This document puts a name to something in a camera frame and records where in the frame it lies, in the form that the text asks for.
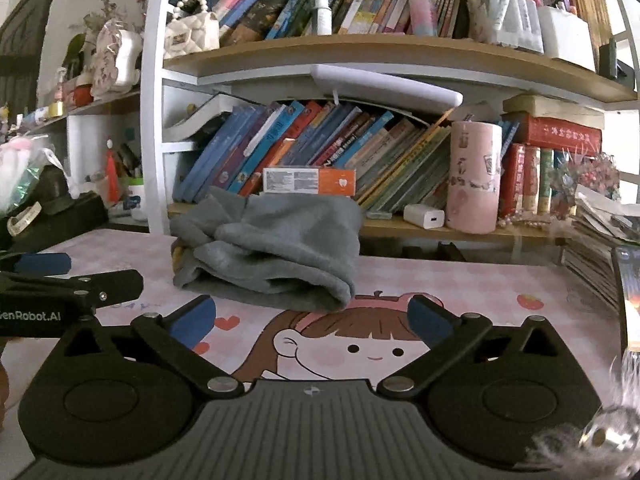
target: red heart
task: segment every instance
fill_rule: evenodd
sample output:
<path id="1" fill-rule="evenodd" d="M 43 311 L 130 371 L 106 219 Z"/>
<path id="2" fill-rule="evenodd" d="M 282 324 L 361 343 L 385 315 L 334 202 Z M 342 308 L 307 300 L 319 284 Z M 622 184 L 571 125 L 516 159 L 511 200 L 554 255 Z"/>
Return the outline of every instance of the red heart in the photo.
<path id="1" fill-rule="evenodd" d="M 196 354 L 198 354 L 198 355 L 206 354 L 209 351 L 209 343 L 205 343 L 204 341 L 200 341 L 195 346 L 193 351 L 196 352 Z"/>
<path id="2" fill-rule="evenodd" d="M 238 326 L 239 323 L 240 318 L 238 316 L 231 316 L 226 319 L 224 317 L 217 317 L 214 324 L 222 330 L 231 330 Z"/>

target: pearl handbag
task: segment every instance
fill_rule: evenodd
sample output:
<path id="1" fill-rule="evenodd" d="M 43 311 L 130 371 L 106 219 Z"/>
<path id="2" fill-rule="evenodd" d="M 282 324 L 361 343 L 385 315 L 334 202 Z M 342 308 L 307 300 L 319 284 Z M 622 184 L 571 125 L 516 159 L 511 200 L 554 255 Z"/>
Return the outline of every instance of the pearl handbag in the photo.
<path id="1" fill-rule="evenodd" d="M 190 0 L 181 0 L 174 8 L 174 18 L 164 34 L 164 58 L 185 56 L 193 52 L 215 50 L 220 47 L 220 27 L 213 12 L 207 12 L 206 0 L 196 0 L 201 11 L 180 18 L 180 10 Z"/>

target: wooden shelf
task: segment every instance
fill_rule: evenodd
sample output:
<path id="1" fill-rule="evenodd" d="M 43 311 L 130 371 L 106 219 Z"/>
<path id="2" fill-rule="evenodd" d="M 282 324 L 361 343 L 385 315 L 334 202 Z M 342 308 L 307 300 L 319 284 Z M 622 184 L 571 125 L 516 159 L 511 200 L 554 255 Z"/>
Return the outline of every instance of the wooden shelf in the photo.
<path id="1" fill-rule="evenodd" d="M 229 73 L 240 77 L 246 74 L 243 71 L 257 70 L 258 79 L 268 76 L 261 75 L 260 69 L 309 67 L 315 63 L 390 64 L 389 73 L 395 70 L 391 64 L 436 66 L 501 76 L 506 86 L 514 80 L 541 84 L 601 103 L 638 98 L 635 91 L 619 83 L 561 60 L 471 40 L 391 34 L 305 36 L 244 43 L 169 59 L 164 67 L 198 78 Z M 453 71 L 450 77 L 441 77 L 457 79 Z"/>
<path id="2" fill-rule="evenodd" d="M 173 203 L 167 205 L 169 218 L 187 212 L 193 204 Z M 550 244 L 552 241 L 548 235 L 533 228 L 521 227 L 517 229 L 523 240 L 535 244 Z M 470 235 L 447 227 L 437 229 L 422 229 L 413 224 L 405 222 L 400 217 L 391 220 L 369 220 L 365 219 L 360 229 L 361 237 L 368 238 L 428 238 L 431 240 L 464 241 L 464 242 L 492 242 L 511 243 L 514 236 L 511 230 L 496 229 L 487 235 Z M 553 243 L 560 245 L 564 243 L 564 238 L 555 238 Z"/>

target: folded gray fabric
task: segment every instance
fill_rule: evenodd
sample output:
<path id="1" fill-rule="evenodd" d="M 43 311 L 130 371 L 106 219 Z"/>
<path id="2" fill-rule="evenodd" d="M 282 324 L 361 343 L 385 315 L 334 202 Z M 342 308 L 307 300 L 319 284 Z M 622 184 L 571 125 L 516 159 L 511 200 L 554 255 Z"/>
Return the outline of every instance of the folded gray fabric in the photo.
<path id="1" fill-rule="evenodd" d="M 354 297 L 360 207 L 350 198 L 213 187 L 171 220 L 174 285 L 220 298 L 335 312 Z"/>

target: desk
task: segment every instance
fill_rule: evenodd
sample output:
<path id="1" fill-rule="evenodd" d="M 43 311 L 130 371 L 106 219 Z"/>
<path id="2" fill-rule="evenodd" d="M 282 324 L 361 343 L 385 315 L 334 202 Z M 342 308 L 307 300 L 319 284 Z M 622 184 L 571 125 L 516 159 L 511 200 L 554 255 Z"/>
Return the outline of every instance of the desk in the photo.
<path id="1" fill-rule="evenodd" d="M 97 230 L 51 251 L 71 256 L 71 275 L 139 270 L 145 279 L 139 300 L 98 311 L 103 324 L 128 324 L 143 312 L 168 314 L 195 297 L 172 285 L 172 240 L 162 235 Z M 361 257 L 356 293 L 372 296 L 376 291 L 394 298 L 430 294 L 454 314 L 480 312 L 494 324 L 520 325 L 530 314 L 541 314 L 564 338 L 600 397 L 604 401 L 610 399 L 609 366 L 620 348 L 617 319 L 563 268 Z M 376 384 L 379 378 L 426 351 L 426 346 L 407 336 L 402 319 L 393 315 L 395 311 L 367 308 L 375 306 L 376 301 L 391 300 L 358 301 L 363 305 L 359 314 L 350 321 L 341 321 L 337 333 L 320 337 L 322 334 L 304 330 L 313 321 L 304 314 L 283 314 L 216 298 L 216 326 L 196 352 L 223 370 L 236 373 L 243 381 L 259 376 L 308 379 L 310 375 L 304 374 L 312 373 L 314 378 L 366 377 Z M 359 333 L 372 320 L 382 327 L 381 334 L 386 333 L 386 339 L 385 335 L 375 339 L 376 336 L 369 338 Z M 306 368 L 287 359 L 287 344 L 291 341 L 299 349 L 300 360 L 306 360 Z M 2 355 L 10 396 L 5 428 L 0 433 L 0 480 L 14 478 L 33 459 L 17 424 L 17 403 L 53 345 L 54 340 L 19 340 L 8 343 Z M 351 348 L 345 352 L 351 345 L 357 345 L 359 351 L 352 352 Z M 397 348 L 402 349 L 402 355 L 393 352 Z"/>

